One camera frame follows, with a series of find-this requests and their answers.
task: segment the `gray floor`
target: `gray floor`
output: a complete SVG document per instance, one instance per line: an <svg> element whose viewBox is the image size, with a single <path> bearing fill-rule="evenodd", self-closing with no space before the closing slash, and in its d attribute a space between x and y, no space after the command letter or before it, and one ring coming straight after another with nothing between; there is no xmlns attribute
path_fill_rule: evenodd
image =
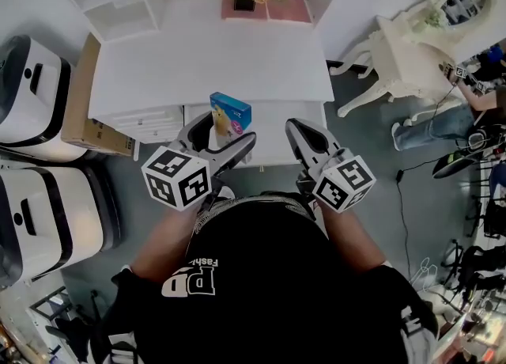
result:
<svg viewBox="0 0 506 364"><path fill-rule="evenodd" d="M373 76L358 80L352 71L332 78L335 102L326 104L327 124L338 141L355 154L360 154L376 175L377 184L355 211L390 262L407 276L405 230L395 175L399 169L436 159L452 151L455 145L438 142L402 153L394 149L390 126L395 121L402 121L410 114L410 109L417 107L412 98L390 104L385 97L351 111L346 118L336 116L339 106L364 92L374 81ZM123 157L109 157L105 161L115 187L124 241L115 250L63 271L75 302L89 306L89 291L97 289L104 297L104 304L110 304L115 296L110 278L124 264L132 261L149 231L164 213L164 207L148 196L140 170L142 163L156 148L143 146L137 163ZM434 180L432 167L425 165L406 172L400 184L409 229L411 274L426 256L437 264L448 241L463 234L468 195L460 184L467 178L468 172ZM254 195L265 190L296 191L295 180L299 171L298 165L269 167L263 173L257 168L235 169L222 178L238 196Z"/></svg>

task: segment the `sneaker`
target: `sneaker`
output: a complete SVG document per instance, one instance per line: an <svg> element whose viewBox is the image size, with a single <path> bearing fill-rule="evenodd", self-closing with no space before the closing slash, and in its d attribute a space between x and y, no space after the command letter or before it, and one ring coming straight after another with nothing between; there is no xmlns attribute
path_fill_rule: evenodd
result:
<svg viewBox="0 0 506 364"><path fill-rule="evenodd" d="M224 185L223 187L221 187L220 193L218 194L218 198L235 199L236 194L234 194L234 191L232 191L230 187Z"/></svg>
<svg viewBox="0 0 506 364"><path fill-rule="evenodd" d="M392 125L391 133L392 133L392 139L394 139L394 148L400 152L401 150L397 147L397 143L395 142L395 132L401 127L401 124L399 122L396 122Z"/></svg>

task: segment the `white table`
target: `white table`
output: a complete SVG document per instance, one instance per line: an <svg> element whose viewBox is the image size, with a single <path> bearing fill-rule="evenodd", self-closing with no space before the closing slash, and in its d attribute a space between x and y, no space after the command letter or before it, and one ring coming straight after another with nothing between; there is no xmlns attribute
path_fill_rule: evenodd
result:
<svg viewBox="0 0 506 364"><path fill-rule="evenodd" d="M259 137L250 165L295 163L286 119L325 125L323 103L334 100L312 25L224 21L221 0L170 0L160 32L101 48L89 117L141 142L165 142L183 126L180 105L195 117L216 91L253 107Z"/></svg>
<svg viewBox="0 0 506 364"><path fill-rule="evenodd" d="M369 68L359 76L367 76L372 69L376 70L379 80L359 97L340 107L338 115L344 117L352 109L377 100L386 93L391 100L399 97L416 96L437 104L451 90L451 83L444 77L439 65L445 60L434 48L425 44L412 44L404 40L395 23L377 17L379 31L359 43L344 58L344 64L332 68L331 75L339 75L347 71L359 55L369 57ZM465 101L458 87L455 87L447 99L438 107L438 112L459 106ZM415 114L412 120L425 112L434 112L435 108L425 109Z"/></svg>

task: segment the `person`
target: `person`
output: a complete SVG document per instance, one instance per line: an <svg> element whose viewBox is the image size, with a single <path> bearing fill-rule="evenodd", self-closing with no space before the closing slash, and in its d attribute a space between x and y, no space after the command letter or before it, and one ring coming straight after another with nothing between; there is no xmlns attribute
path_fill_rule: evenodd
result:
<svg viewBox="0 0 506 364"><path fill-rule="evenodd" d="M353 212L320 206L328 239L299 194L169 210L113 278L88 362L124 362L122 344L144 363L431 362L429 307Z"/></svg>
<svg viewBox="0 0 506 364"><path fill-rule="evenodd" d="M455 74L450 82L455 84ZM456 82L467 104L451 108L431 119L414 126L401 126L394 123L391 135L397 151L428 145L441 139L467 139L467 132L473 127L478 117L479 126L506 121L506 85L499 85L495 90L482 96L475 95L462 81Z"/></svg>

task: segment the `white appliance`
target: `white appliance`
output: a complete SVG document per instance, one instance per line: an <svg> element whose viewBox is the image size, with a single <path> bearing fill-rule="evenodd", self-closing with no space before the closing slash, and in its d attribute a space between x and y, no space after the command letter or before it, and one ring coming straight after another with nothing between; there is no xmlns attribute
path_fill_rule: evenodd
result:
<svg viewBox="0 0 506 364"><path fill-rule="evenodd" d="M60 139L71 66L26 35L0 47L0 146L66 162L86 149Z"/></svg>
<svg viewBox="0 0 506 364"><path fill-rule="evenodd" d="M119 222L107 178L83 167L0 170L0 286L115 247Z"/></svg>

